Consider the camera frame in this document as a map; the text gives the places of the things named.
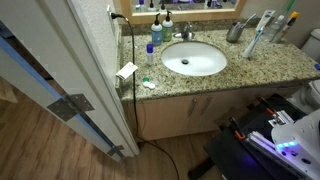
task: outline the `bathroom sink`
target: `bathroom sink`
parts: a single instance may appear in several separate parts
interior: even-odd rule
[[[173,44],[162,52],[161,60],[172,71],[188,76],[209,76],[227,66],[219,49],[202,42]]]

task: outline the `cup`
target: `cup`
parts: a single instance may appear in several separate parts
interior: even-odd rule
[[[239,23],[233,23],[227,33],[227,41],[229,43],[235,43],[239,40],[243,31],[243,27]]]

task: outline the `bathroom cabinet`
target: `bathroom cabinet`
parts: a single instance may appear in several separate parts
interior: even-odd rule
[[[241,88],[137,102],[138,134],[154,140],[217,130],[231,116],[238,119],[246,114],[246,107],[257,102],[257,97],[274,93],[288,97],[299,87],[291,84],[289,87]],[[132,131],[136,132],[133,103],[123,103],[123,107]]]

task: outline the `mirror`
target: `mirror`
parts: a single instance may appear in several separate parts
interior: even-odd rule
[[[150,2],[151,0],[144,0],[144,7],[141,8],[139,0],[120,0],[122,14],[132,24],[151,24],[161,9],[162,0],[153,0],[156,9],[154,12],[148,12]],[[211,7],[207,7],[208,2],[211,2]],[[172,11],[173,22],[236,19],[245,2],[246,0],[164,0],[166,9]],[[160,19],[165,15],[166,12],[161,12]]]

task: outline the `electric cord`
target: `electric cord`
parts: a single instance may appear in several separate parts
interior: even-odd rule
[[[122,14],[115,14],[115,13],[111,13],[111,18],[112,19],[116,19],[116,18],[123,18],[129,25],[130,31],[131,31],[131,37],[132,37],[132,63],[135,64],[135,42],[134,42],[134,33],[133,33],[133,28],[131,26],[131,23],[129,22],[128,18],[124,17]],[[133,107],[134,107],[134,115],[135,115],[135,121],[136,121],[136,132],[135,132],[135,136],[137,139],[142,140],[143,142],[150,144],[151,146],[159,149],[160,151],[162,151],[163,153],[165,153],[169,159],[171,160],[172,164],[174,165],[176,174],[177,174],[177,178],[178,180],[180,180],[179,177],[179,172],[178,172],[178,168],[176,163],[174,162],[173,158],[170,156],[170,154],[165,151],[164,149],[162,149],[161,147],[152,144],[151,142],[144,140],[143,138],[140,138],[138,136],[138,130],[139,130],[139,121],[138,121],[138,114],[137,114],[137,97],[136,97],[136,72],[133,72]]]

